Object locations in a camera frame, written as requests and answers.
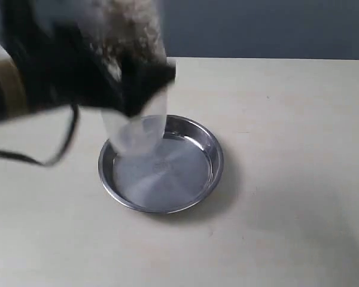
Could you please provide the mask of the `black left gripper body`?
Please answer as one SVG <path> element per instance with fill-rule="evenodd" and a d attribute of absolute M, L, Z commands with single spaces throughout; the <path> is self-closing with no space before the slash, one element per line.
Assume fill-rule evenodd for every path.
<path fill-rule="evenodd" d="M 48 35 L 30 1 L 0 1 L 4 47 L 13 58 L 33 110 L 81 105 L 124 112 L 121 85 L 73 23 Z"/>

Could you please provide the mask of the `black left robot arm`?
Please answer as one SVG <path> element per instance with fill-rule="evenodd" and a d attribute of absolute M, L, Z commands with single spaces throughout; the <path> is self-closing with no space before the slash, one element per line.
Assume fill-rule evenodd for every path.
<path fill-rule="evenodd" d="M 175 74 L 154 1 L 0 1 L 0 121 L 66 105 L 132 118 Z"/>

